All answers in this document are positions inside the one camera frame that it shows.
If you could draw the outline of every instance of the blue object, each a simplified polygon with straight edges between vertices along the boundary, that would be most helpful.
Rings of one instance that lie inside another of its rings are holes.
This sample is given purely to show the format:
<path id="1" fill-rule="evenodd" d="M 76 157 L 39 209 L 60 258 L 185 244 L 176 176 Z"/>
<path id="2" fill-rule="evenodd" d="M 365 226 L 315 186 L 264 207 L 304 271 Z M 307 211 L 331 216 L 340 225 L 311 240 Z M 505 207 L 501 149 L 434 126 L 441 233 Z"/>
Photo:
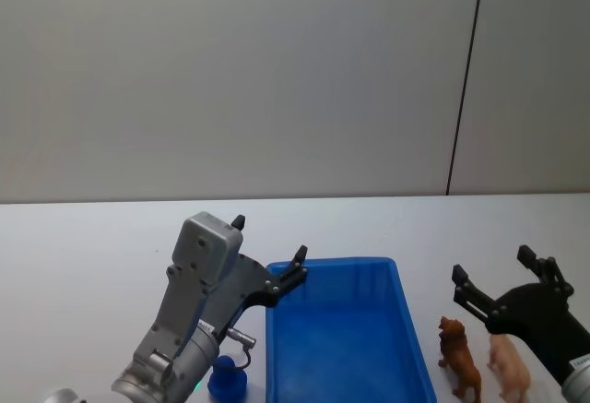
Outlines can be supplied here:
<path id="1" fill-rule="evenodd" d="M 246 395 L 248 377 L 243 370 L 231 369 L 234 361 L 227 355 L 221 355 L 213 365 L 213 373 L 206 387 L 219 403 L 239 403 Z"/>
<path id="2" fill-rule="evenodd" d="M 266 310 L 266 403 L 436 402 L 395 263 L 305 266 L 306 282 Z"/>

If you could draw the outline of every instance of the animal figurine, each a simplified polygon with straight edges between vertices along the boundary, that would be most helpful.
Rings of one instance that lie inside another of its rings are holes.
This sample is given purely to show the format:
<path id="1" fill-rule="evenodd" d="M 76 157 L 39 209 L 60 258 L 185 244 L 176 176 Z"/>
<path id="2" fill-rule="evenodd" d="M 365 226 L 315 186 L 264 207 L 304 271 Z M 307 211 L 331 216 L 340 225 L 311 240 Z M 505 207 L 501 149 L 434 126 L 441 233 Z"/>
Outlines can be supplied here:
<path id="1" fill-rule="evenodd" d="M 439 366 L 445 368 L 448 364 L 459 379 L 458 387 L 453 390 L 453 395 L 463 398 L 466 390 L 473 387 L 476 395 L 474 403 L 481 403 L 481 375 L 467 347 L 465 327 L 458 320 L 443 317 L 439 329 L 442 330 L 439 334 L 442 353 Z"/>
<path id="2" fill-rule="evenodd" d="M 525 394 L 531 387 L 531 374 L 516 347 L 505 335 L 490 336 L 490 362 L 488 367 L 498 371 L 501 383 L 500 397 L 504 400 L 514 390 L 519 392 L 518 403 L 525 403 Z"/>

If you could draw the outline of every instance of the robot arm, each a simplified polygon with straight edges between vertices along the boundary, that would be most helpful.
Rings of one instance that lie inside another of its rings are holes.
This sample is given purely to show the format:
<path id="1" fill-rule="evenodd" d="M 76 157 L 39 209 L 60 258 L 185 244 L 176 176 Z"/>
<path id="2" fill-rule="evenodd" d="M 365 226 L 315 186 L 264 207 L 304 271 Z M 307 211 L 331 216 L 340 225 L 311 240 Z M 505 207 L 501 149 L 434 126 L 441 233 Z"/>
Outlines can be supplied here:
<path id="1" fill-rule="evenodd" d="M 79 399 L 62 390 L 46 403 L 183 403 L 213 366 L 225 337 L 240 341 L 248 354 L 255 340 L 233 325 L 247 308 L 273 307 L 305 281 L 307 248 L 273 276 L 239 254 L 244 222 L 238 216 L 229 225 L 206 212 L 188 219 L 166 269 L 169 285 L 156 321 L 113 383 L 114 393 Z"/>
<path id="2" fill-rule="evenodd" d="M 509 290 L 497 300 L 479 290 L 460 265 L 453 268 L 454 301 L 481 320 L 491 334 L 521 338 L 561 385 L 570 402 L 590 402 L 590 334 L 569 312 L 573 287 L 555 258 L 539 258 L 521 246 L 518 261 L 539 283 Z"/>

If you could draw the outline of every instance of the white table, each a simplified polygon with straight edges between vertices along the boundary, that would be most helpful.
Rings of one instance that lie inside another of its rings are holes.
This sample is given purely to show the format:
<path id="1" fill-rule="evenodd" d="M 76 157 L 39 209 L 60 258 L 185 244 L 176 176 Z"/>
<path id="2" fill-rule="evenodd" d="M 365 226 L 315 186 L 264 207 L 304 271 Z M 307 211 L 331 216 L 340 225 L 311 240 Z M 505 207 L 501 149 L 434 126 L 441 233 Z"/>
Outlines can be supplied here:
<path id="1" fill-rule="evenodd" d="M 576 289 L 572 313 L 590 327 L 590 195 L 0 206 L 0 401 L 35 403 L 63 386 L 82 396 L 108 389 L 155 318 L 183 220 L 201 210 L 224 220 L 245 214 L 242 251 L 264 265 L 291 258 L 302 243 L 310 258 L 394 258 L 439 402 L 456 403 L 437 366 L 441 314 L 465 323 L 483 401 L 500 401 L 485 366 L 485 328 L 453 303 L 455 263 L 496 297 L 535 281 L 516 261 L 519 244 L 554 255 Z M 249 402 L 265 401 L 264 321 L 256 308 L 237 325 L 258 339 Z M 529 401 L 562 401 L 517 341 L 533 377 Z M 222 352 L 239 351 L 231 340 L 222 345 Z M 189 401 L 208 401 L 207 390 Z"/>

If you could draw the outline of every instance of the blue bin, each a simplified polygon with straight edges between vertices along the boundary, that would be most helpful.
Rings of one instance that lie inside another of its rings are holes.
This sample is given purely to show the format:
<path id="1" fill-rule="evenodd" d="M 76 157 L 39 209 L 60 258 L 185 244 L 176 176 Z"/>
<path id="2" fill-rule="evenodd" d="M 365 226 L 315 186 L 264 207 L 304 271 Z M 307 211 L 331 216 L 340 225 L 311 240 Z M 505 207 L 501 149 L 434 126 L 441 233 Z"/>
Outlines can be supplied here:
<path id="1" fill-rule="evenodd" d="M 305 266 L 307 281 L 266 310 L 266 403 L 436 402 L 395 263 Z"/>

